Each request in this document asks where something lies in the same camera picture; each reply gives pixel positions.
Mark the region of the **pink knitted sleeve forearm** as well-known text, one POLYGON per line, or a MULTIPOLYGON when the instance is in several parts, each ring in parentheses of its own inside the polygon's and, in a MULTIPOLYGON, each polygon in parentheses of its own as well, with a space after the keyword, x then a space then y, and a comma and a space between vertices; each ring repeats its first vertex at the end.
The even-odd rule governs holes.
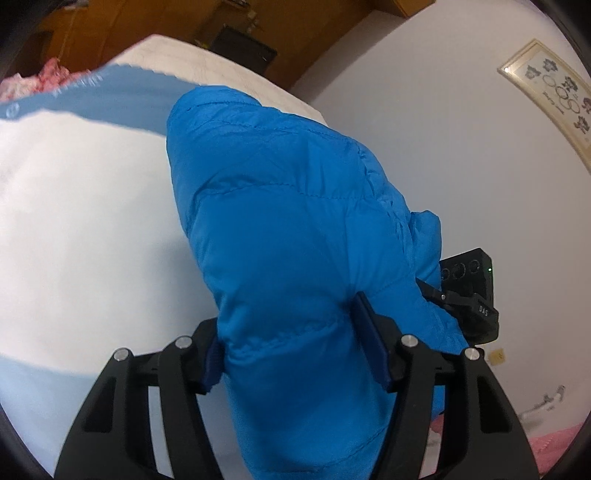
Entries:
MULTIPOLYGON (((427 450, 423 459, 420 477, 424 478, 435 472, 439 459, 440 445, 443 434, 444 415, 439 415, 430 426, 427 450)), ((544 435, 534 434, 534 422, 525 423, 530 447, 534 454, 538 470, 546 474, 566 452, 567 448, 581 430, 583 423, 573 424, 565 428, 553 428, 544 435)))

